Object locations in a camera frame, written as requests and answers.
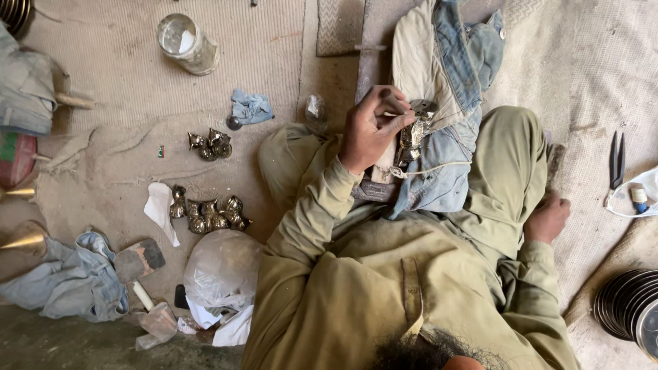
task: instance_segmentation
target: hand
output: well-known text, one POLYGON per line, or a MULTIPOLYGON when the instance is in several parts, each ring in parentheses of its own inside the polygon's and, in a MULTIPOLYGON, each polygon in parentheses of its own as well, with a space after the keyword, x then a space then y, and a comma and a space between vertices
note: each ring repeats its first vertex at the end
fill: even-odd
POLYGON ((526 241, 536 240, 546 244, 552 244, 553 239, 560 235, 569 218, 571 202, 560 199, 558 192, 551 192, 546 202, 539 208, 535 208, 526 223, 523 224, 523 232, 526 241))
POLYGON ((416 118, 405 96, 395 86, 373 86, 361 102, 347 112, 345 135, 338 159, 353 174, 361 174, 384 154, 395 135, 412 124, 416 118), (402 106, 404 115, 385 116, 395 113, 395 108, 381 97, 382 90, 391 89, 402 106))

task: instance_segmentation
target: stack of metal plates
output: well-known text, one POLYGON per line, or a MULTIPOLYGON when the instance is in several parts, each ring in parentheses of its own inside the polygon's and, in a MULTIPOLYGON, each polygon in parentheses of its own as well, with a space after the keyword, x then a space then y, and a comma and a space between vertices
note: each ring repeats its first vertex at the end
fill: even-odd
POLYGON ((658 362, 658 270, 631 270, 606 282, 594 298, 594 317, 658 362))
POLYGON ((32 9, 31 0, 0 0, 0 18, 10 34, 17 34, 25 25, 32 9))

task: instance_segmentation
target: small bottle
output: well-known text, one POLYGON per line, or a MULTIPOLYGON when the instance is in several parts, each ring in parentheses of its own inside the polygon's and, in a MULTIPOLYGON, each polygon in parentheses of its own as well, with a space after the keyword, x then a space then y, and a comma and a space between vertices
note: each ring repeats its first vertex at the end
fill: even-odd
POLYGON ((633 207, 638 214, 647 210, 647 192, 644 188, 635 188, 630 190, 630 197, 633 199, 633 207))

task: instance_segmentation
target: knee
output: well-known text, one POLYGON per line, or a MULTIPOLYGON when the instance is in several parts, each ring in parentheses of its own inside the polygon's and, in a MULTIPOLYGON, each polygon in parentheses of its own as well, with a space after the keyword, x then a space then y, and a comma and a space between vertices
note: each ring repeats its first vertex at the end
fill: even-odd
POLYGON ((492 109, 487 116, 492 116, 496 119, 496 126, 506 125, 510 129, 519 128, 520 126, 527 127, 532 132, 543 132, 542 122, 537 117, 535 112, 524 107, 513 107, 511 105, 504 105, 502 107, 492 109))

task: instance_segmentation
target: hair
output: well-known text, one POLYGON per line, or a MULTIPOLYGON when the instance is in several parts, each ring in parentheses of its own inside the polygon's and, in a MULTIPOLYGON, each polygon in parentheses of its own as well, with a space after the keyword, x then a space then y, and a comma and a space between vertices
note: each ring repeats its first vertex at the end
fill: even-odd
POLYGON ((500 356, 482 348, 471 348, 444 330, 434 330, 429 341, 418 336, 410 340, 391 338, 375 352, 372 370, 440 370, 454 356, 474 358, 487 370, 509 370, 500 356))

